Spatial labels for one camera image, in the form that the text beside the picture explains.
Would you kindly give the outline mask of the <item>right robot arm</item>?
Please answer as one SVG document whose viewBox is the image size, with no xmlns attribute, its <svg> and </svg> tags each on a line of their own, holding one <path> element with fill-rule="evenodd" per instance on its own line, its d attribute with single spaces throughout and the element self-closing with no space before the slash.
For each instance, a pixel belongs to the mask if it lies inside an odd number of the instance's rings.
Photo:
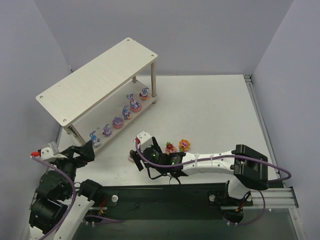
<svg viewBox="0 0 320 240">
<path fill-rule="evenodd" d="M 263 154 L 238 144 L 234 150 L 223 153 L 199 154 L 189 152 L 163 153 L 155 137 L 139 135 L 136 149 L 129 155 L 139 171 L 153 168 L 159 177 L 174 179 L 197 174 L 229 175 L 227 196 L 243 199 L 250 190 L 266 190 L 268 183 L 268 159 Z"/>
</svg>

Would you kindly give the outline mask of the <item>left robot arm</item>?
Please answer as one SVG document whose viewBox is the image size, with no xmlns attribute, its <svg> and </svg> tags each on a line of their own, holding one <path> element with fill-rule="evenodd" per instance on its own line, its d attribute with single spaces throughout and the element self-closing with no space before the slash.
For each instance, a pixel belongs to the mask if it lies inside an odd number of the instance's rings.
<svg viewBox="0 0 320 240">
<path fill-rule="evenodd" d="M 95 160 L 93 142 L 72 145 L 63 151 L 50 142 L 30 157 L 49 170 L 41 176 L 30 207 L 29 239 L 70 240 L 89 208 L 102 199 L 103 187 L 93 180 L 75 187 L 77 169 Z"/>
</svg>

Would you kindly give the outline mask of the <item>purple bunny with pink base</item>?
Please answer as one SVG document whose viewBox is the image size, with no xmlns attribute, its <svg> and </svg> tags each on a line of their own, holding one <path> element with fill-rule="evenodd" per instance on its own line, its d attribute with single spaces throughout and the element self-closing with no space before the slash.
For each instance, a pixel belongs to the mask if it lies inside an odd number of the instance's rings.
<svg viewBox="0 0 320 240">
<path fill-rule="evenodd" d="M 128 109 L 128 105 L 126 105 L 123 109 L 122 109 L 122 115 L 123 115 L 123 119 L 124 120 L 130 120 L 132 118 L 132 114 Z"/>
</svg>

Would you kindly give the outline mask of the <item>pink striped bear with strawberry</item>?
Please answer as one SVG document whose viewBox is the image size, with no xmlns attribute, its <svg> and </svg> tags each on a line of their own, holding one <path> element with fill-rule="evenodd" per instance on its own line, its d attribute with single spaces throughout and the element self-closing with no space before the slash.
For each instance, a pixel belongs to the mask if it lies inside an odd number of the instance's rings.
<svg viewBox="0 0 320 240">
<path fill-rule="evenodd" d="M 129 151 L 129 156 L 128 156 L 128 160 L 131 161 L 131 162 L 134 162 L 134 156 L 136 154 L 136 151 L 135 150 L 130 150 Z"/>
</svg>

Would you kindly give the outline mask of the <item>purple bunny with blue bow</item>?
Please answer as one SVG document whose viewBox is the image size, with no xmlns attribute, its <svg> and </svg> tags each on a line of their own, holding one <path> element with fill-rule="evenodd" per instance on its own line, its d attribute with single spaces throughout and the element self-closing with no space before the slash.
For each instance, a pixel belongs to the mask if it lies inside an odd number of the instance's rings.
<svg viewBox="0 0 320 240">
<path fill-rule="evenodd" d="M 101 145 L 100 139 L 96 136 L 96 131 L 92 131 L 90 134 L 90 139 L 95 148 L 98 148 Z"/>
</svg>

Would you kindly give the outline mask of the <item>small purple bunny figure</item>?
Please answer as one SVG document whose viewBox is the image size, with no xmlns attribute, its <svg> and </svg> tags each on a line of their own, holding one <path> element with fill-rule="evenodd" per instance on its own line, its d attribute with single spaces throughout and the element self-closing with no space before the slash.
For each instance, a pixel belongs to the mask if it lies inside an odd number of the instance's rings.
<svg viewBox="0 0 320 240">
<path fill-rule="evenodd" d="M 108 138 L 112 135 L 112 130 L 111 128 L 109 127 L 109 124 L 106 124 L 104 127 L 103 127 L 103 132 L 102 132 L 103 136 L 105 138 Z"/>
</svg>

